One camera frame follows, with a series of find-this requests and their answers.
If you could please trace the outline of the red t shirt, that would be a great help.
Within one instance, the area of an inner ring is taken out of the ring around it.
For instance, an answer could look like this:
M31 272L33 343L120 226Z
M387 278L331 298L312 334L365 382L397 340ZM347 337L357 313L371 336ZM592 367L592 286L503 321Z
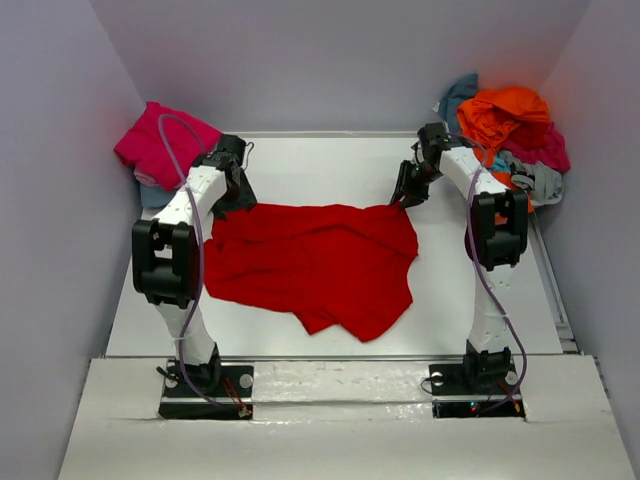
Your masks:
M204 254L210 296L291 313L310 335L339 326L366 343L411 306L419 245L395 205L259 204L215 221Z

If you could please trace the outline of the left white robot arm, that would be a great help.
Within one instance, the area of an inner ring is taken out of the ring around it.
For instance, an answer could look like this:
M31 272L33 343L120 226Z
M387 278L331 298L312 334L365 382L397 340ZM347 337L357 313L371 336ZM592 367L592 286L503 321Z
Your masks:
M156 307L172 337L177 372L169 377L197 396L211 395L222 375L217 344L199 307L203 223L208 215L225 220L257 204L244 171L246 148L240 137L222 135L212 151L196 157L186 184L169 204L132 228L134 289Z

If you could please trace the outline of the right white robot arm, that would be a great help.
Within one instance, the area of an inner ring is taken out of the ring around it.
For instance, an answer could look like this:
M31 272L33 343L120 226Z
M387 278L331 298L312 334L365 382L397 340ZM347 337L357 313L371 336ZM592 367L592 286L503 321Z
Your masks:
M431 366L429 393L437 397L515 395L525 372L517 370L510 344L523 346L499 294L528 246L529 199L489 171L489 156L477 141L451 133L442 123L417 132L413 157L400 164L391 204L411 208L424 203L432 183L449 179L464 197L465 250L473 264L473 323L462 359Z

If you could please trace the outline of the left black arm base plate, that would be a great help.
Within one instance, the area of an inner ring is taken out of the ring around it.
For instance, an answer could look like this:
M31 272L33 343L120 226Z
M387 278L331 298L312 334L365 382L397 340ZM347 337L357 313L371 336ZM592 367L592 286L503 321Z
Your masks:
M170 359L157 366L163 377L158 415L165 420L250 421L253 419L254 366L223 363L214 387L198 386L194 392L182 379L179 366Z

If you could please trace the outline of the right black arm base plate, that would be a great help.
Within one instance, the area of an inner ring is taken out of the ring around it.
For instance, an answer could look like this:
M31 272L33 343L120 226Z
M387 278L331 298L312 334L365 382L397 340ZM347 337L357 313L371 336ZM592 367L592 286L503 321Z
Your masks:
M512 365L504 378L471 385L463 377L460 363L439 363L429 366L421 388L431 396L432 413L436 419L524 419L522 395L513 392L517 380L515 366Z

